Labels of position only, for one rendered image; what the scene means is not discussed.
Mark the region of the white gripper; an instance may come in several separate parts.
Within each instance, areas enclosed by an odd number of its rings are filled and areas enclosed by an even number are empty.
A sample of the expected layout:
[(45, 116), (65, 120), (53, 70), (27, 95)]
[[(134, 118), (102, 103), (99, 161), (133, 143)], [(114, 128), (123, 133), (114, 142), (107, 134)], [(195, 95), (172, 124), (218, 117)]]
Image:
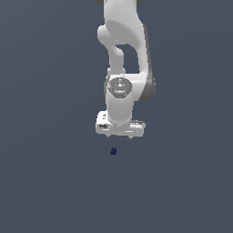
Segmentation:
[(125, 136), (127, 139), (142, 137), (146, 123), (138, 120), (131, 120), (125, 125), (114, 125), (108, 120), (107, 111), (100, 111), (96, 118), (96, 132), (106, 137)]

